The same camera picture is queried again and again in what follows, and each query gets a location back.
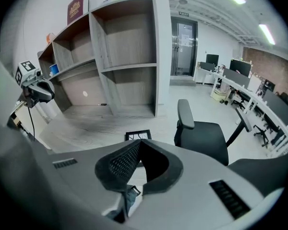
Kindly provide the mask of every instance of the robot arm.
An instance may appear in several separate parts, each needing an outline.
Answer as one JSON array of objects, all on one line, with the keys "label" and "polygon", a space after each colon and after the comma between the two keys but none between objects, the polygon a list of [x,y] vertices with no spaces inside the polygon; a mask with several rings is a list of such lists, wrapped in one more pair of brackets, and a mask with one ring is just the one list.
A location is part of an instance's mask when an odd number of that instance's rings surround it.
[{"label": "robot arm", "polygon": [[32,108],[38,102],[48,103],[54,98],[52,82],[43,78],[41,71],[30,61],[20,62],[15,80],[22,88],[27,106]]}]

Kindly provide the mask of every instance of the brick wall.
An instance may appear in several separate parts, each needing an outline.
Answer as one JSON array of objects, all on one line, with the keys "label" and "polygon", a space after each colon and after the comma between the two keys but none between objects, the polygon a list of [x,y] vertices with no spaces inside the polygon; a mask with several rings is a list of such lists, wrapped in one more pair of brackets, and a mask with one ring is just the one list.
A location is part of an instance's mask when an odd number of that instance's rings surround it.
[{"label": "brick wall", "polygon": [[243,60],[252,61],[252,72],[275,84],[274,92],[288,94],[288,61],[276,55],[245,47]]}]

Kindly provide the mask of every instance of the door frame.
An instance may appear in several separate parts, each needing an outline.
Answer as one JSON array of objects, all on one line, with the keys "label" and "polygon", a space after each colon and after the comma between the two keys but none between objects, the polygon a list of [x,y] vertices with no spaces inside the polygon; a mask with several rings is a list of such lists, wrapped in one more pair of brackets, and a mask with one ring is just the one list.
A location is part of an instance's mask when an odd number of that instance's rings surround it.
[{"label": "door frame", "polygon": [[[177,46],[178,45],[178,23],[184,23],[186,25],[191,25],[192,27],[194,26],[195,30],[193,31],[193,43],[192,43],[192,47],[194,47],[194,50],[192,51],[191,54],[191,63],[190,63],[190,76],[194,76],[194,72],[195,72],[195,65],[196,65],[196,58],[197,58],[197,47],[198,47],[198,25],[197,25],[197,21],[193,21],[193,20],[188,20],[188,19],[184,19],[181,17],[176,17],[175,15],[171,15],[171,23],[172,23],[172,27],[173,27],[173,23],[176,23],[176,28],[174,29],[176,35],[174,35],[174,37],[176,37],[175,39],[173,39],[173,29],[172,29],[172,49],[173,49],[173,45]],[[173,63],[174,62],[178,62],[178,54],[172,53],[172,65],[171,65],[171,76],[176,76],[176,75],[172,75],[173,73]]]}]

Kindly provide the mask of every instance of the ceiling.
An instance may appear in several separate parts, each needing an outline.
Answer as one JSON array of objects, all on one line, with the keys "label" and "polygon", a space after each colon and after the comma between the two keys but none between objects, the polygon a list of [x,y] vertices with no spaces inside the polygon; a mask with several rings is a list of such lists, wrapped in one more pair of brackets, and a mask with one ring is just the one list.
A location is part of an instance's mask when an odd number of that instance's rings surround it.
[{"label": "ceiling", "polygon": [[[242,45],[268,51],[288,60],[288,29],[268,0],[169,0],[172,13],[187,12],[191,18],[215,27]],[[259,24],[266,24],[275,40],[269,44]]]}]

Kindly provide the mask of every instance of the white desk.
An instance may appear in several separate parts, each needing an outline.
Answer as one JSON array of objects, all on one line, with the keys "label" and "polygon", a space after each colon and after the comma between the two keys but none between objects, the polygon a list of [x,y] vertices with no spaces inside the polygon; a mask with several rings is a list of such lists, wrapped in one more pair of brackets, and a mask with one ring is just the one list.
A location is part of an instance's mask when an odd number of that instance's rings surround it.
[{"label": "white desk", "polygon": [[279,126],[283,130],[284,134],[286,135],[286,138],[280,144],[278,144],[275,149],[273,149],[271,151],[271,153],[269,154],[270,157],[277,157],[282,152],[284,152],[286,149],[288,149],[288,143],[286,145],[284,145],[288,141],[288,127],[283,123],[283,121],[281,121],[279,119],[279,117],[270,109],[270,107],[268,107],[263,102],[263,100],[259,96],[257,96],[255,93],[249,91],[247,89],[247,86],[241,86],[241,85],[235,83],[234,81],[227,79],[225,76],[222,76],[221,74],[218,74],[216,72],[210,72],[210,71],[198,68],[198,67],[196,69],[196,72],[197,71],[203,71],[204,73],[206,73],[205,76],[207,74],[213,74],[215,76],[215,83],[213,85],[210,97],[212,97],[212,95],[216,89],[218,79],[222,79],[222,81],[224,81],[228,85],[232,86],[236,90],[239,90],[239,91],[245,93],[246,95],[248,95],[250,97],[250,101],[243,111],[245,114],[250,110],[250,106],[253,103],[253,107],[252,107],[251,111],[253,111],[255,106],[258,106],[265,114],[267,114],[269,116],[269,118],[275,123],[276,126]]}]

